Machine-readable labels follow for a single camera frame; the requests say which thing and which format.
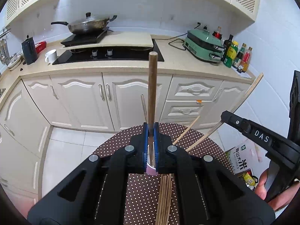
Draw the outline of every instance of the screw head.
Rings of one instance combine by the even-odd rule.
[[[134,150],[134,146],[133,145],[127,145],[127,146],[125,146],[125,151],[132,152],[133,150]]]
[[[210,155],[205,155],[205,156],[203,157],[203,160],[205,160],[206,162],[211,162],[211,161],[213,160],[213,158],[212,158],[212,156],[210,156]]]
[[[175,146],[175,145],[169,145],[169,146],[168,146],[168,151],[174,152],[174,151],[176,151],[176,150],[177,150],[177,146]]]
[[[90,156],[88,157],[89,161],[91,161],[91,162],[97,161],[98,158],[99,158],[98,155],[95,155],[95,154],[90,155]]]

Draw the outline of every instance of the polka dot tablecloth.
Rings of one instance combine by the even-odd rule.
[[[172,142],[174,142],[182,134],[182,132],[186,130],[186,128],[187,127],[179,124],[159,124],[160,133],[169,135],[172,138]],[[142,132],[142,125],[123,130],[104,142],[101,146],[99,146],[99,148],[95,150],[93,154],[97,154],[100,157],[111,155],[117,149],[128,145],[130,142],[130,138],[133,135],[142,134]],[[190,129],[184,135],[184,137],[182,137],[181,140],[177,142],[176,145],[186,149],[202,136],[202,133]],[[193,148],[189,152],[189,154],[197,157],[211,155],[225,167],[227,167],[230,171],[233,171],[229,160],[225,156],[225,153],[215,142],[213,142],[209,138],[205,139],[202,144]],[[148,174],[129,174],[124,224],[155,225],[160,180],[160,175],[151,176]],[[179,217],[177,210],[176,186],[174,182],[174,176],[172,176],[172,181],[172,200],[168,224],[178,225]]]

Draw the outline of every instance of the black glass stovetop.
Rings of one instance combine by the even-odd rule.
[[[70,50],[65,51],[61,54],[53,65],[64,64],[64,63],[74,63],[83,61],[103,61],[103,60],[138,60],[138,61],[148,61],[149,52],[158,53],[158,61],[164,62],[164,58],[155,42],[153,41],[153,48],[145,47],[130,47],[130,46],[114,46],[114,47],[97,47],[97,48],[87,48],[82,52],[80,50]],[[107,56],[107,51],[112,50],[112,56]]]

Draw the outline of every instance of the white mug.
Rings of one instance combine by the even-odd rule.
[[[45,62],[49,64],[53,63],[57,59],[56,50],[51,50],[45,54]]]

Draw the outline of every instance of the white tile wall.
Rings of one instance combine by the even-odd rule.
[[[300,11],[294,0],[260,0],[255,23],[241,18],[233,19],[230,32],[234,39],[253,47],[250,70],[264,73],[248,100],[236,114],[262,124],[287,136],[289,128],[289,95],[294,70],[300,69],[295,53],[300,48]],[[225,150],[245,139],[230,126],[223,125],[219,135]],[[265,157],[255,175],[259,176],[268,166]]]
[[[0,13],[0,29],[4,27],[5,10]],[[73,22],[84,18],[86,12],[117,14],[118,18],[109,24],[113,30],[142,30],[172,36],[183,34],[201,22],[210,30],[221,26],[224,37],[228,37],[232,17],[231,11],[205,0],[56,0],[26,13],[11,25],[12,32],[8,36],[10,54],[22,49],[21,42],[27,34],[33,36],[35,42],[68,37],[67,26],[50,23]]]

